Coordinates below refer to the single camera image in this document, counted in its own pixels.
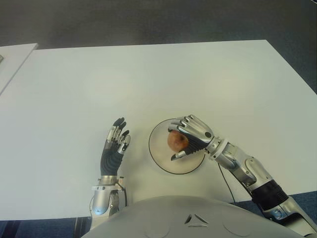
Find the robot forearm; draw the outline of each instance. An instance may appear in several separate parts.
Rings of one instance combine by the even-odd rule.
[[[263,165],[227,140],[214,138],[206,148],[211,159],[228,169],[244,186],[263,215],[305,236],[317,226],[296,201],[286,195]]]

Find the apple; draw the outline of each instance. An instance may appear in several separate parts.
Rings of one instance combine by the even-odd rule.
[[[174,152],[179,152],[188,146],[189,141],[185,135],[172,130],[168,135],[167,144]]]

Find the robot chest logo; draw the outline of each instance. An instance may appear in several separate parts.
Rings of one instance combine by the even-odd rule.
[[[208,227],[208,222],[197,214],[189,214],[185,221],[187,227]]]

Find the robot finger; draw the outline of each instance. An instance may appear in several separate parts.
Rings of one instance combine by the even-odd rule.
[[[124,122],[124,118],[119,118],[118,120],[116,120],[115,122],[114,122],[114,126],[119,126],[119,125],[121,125],[122,123]]]
[[[172,130],[176,130],[176,131],[179,131],[178,128],[179,128],[180,125],[176,125],[176,124],[170,124],[168,125],[168,132],[171,132]]]
[[[126,135],[129,134],[129,130],[126,130],[125,132],[123,132],[122,135],[120,135],[119,139],[118,139],[118,144],[121,145],[122,141],[124,140],[124,138],[126,137]]]
[[[118,130],[116,131],[116,134],[114,135],[114,141],[115,143],[118,143],[120,134],[122,132],[122,129],[127,125],[126,122],[122,123],[121,125],[118,126]]]
[[[181,124],[182,124],[181,121],[182,121],[182,119],[173,119],[173,120],[171,121],[171,124],[181,125]]]
[[[112,139],[113,139],[115,130],[116,130],[116,126],[113,125],[109,130],[104,149],[110,149],[110,147],[112,146]]]
[[[186,152],[185,151],[180,151],[174,155],[172,155],[172,157],[170,158],[171,161],[174,161],[174,160],[178,160],[180,158],[183,158],[184,156],[186,156]]]
[[[129,135],[126,135],[125,138],[122,141],[122,144],[119,146],[118,153],[123,155],[128,148],[131,141],[131,137]]]

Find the black cable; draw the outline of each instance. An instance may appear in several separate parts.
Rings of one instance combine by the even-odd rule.
[[[223,175],[223,172],[222,172],[222,169],[221,169],[221,167],[220,167],[220,164],[218,164],[218,166],[219,166],[220,172],[221,172],[221,174],[222,174],[222,177],[223,177],[224,181],[226,182],[226,184],[227,184],[227,186],[228,186],[228,189],[229,189],[229,191],[230,191],[230,193],[231,193],[233,202],[234,202],[234,204],[235,204],[235,203],[236,203],[236,200],[234,199],[234,196],[233,196],[233,194],[232,194],[232,191],[231,191],[231,189],[230,189],[230,186],[229,186],[229,184],[228,184],[226,178],[225,178],[224,175]]]
[[[120,188],[124,191],[124,199],[125,199],[125,206],[128,206],[128,199],[127,199],[127,191],[125,190],[125,187],[122,187],[121,184],[118,183]]]

